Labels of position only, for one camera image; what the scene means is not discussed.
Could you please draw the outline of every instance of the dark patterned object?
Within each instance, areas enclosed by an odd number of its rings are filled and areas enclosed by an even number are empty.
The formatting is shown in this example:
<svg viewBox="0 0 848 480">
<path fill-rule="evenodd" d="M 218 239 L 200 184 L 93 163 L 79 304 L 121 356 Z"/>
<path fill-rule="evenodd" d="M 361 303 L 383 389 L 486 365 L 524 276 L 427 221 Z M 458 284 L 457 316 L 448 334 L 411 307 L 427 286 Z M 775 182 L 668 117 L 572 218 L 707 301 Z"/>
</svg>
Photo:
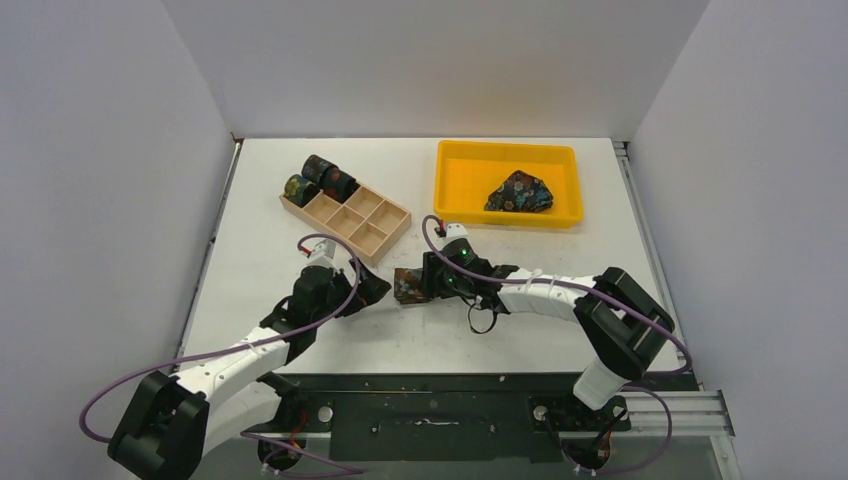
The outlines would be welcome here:
<svg viewBox="0 0 848 480">
<path fill-rule="evenodd" d="M 295 173 L 286 182 L 283 198 L 303 208 L 318 195 L 318 192 L 320 192 L 318 185 Z"/>
<path fill-rule="evenodd" d="M 333 162 L 323 159 L 318 155 L 310 155 L 309 158 L 306 159 L 306 163 L 303 164 L 303 169 L 300 171 L 300 174 L 315 185 L 321 185 L 321 182 L 324 181 L 324 175 L 327 173 L 327 170 L 335 166 L 336 165 Z"/>
<path fill-rule="evenodd" d="M 553 205 L 554 196 L 545 186 L 545 182 L 521 170 L 516 170 L 489 195 L 489 201 L 486 202 L 483 210 L 538 213 Z"/>
<path fill-rule="evenodd" d="M 321 183 L 324 193 L 339 203 L 346 202 L 357 188 L 359 184 L 356 183 L 356 179 L 337 167 L 327 170 L 324 181 Z"/>
<path fill-rule="evenodd" d="M 430 301 L 421 291 L 422 268 L 395 269 L 395 300 L 401 305 L 413 305 Z"/>
</svg>

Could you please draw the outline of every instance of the tabletop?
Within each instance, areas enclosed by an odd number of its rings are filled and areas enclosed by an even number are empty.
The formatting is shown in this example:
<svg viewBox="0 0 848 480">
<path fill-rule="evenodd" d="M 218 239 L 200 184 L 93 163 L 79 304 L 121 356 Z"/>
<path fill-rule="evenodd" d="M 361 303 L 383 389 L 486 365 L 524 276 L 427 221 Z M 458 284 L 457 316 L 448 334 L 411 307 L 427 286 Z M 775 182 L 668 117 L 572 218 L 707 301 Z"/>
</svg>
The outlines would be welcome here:
<svg viewBox="0 0 848 480">
<path fill-rule="evenodd" d="M 391 282 L 395 267 L 421 266 L 427 246 L 421 220 L 433 212 L 440 138 L 247 139 L 214 248 L 191 314 L 185 354 L 232 345 L 284 296 L 305 265 L 295 243 L 314 231 L 283 209 L 279 195 L 311 154 L 320 155 L 402 205 L 412 227 L 372 269 Z M 473 139 L 567 145 L 574 149 L 584 217 L 568 230 L 467 225 L 478 255 L 545 273 L 583 276 L 617 266 L 655 298 L 645 252 L 613 145 L 606 138 Z M 337 263 L 346 264 L 343 250 Z M 318 331 L 316 342 L 285 373 L 531 373 L 580 372 L 594 357 L 581 328 L 533 314 L 500 316 L 485 335 L 473 334 L 462 302 L 437 300 L 401 307 L 391 293 L 378 304 Z M 478 329 L 491 320 L 472 312 Z M 679 366 L 666 344 L 651 370 Z"/>
</svg>

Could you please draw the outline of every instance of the white backdrop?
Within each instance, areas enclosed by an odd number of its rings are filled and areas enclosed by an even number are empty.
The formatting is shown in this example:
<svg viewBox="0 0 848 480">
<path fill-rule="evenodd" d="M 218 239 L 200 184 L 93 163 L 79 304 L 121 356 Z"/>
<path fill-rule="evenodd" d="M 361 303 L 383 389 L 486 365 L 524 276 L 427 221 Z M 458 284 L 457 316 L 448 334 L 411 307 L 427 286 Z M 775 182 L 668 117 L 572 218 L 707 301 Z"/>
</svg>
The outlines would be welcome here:
<svg viewBox="0 0 848 480">
<path fill-rule="evenodd" d="M 713 0 L 631 154 L 749 479 L 848 469 L 848 3 Z"/>
<path fill-rule="evenodd" d="M 159 2 L 0 10 L 0 476 L 114 478 L 77 414 L 176 352 L 233 143 Z"/>
<path fill-rule="evenodd" d="M 708 0 L 164 0 L 236 136 L 629 139 Z"/>
</svg>

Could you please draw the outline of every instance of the wooden organizer tray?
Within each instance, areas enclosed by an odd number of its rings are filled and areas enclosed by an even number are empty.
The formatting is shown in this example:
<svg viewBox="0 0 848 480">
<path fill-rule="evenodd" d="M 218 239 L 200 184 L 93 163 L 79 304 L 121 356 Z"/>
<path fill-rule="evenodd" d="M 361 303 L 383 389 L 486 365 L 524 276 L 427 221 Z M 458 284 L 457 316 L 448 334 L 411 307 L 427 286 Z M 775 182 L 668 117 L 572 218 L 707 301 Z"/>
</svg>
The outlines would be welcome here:
<svg viewBox="0 0 848 480">
<path fill-rule="evenodd" d="M 410 226 L 409 212 L 370 188 L 360 185 L 344 204 L 320 192 L 300 208 L 280 195 L 283 207 L 319 232 L 345 240 L 369 267 L 397 243 Z"/>
</svg>

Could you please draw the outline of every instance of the plastic tray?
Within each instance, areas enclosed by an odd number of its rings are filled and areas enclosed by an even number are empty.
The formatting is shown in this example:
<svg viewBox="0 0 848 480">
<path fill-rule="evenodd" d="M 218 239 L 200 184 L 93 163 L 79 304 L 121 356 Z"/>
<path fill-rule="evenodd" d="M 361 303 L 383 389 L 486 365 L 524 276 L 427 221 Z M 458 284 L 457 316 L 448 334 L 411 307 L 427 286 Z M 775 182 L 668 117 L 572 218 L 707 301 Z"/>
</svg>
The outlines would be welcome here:
<svg viewBox="0 0 848 480">
<path fill-rule="evenodd" d="M 540 213 L 488 212 L 489 194 L 516 170 L 544 180 L 554 205 Z M 444 140 L 439 143 L 433 210 L 462 223 L 569 228 L 583 219 L 571 147 Z"/>
</svg>

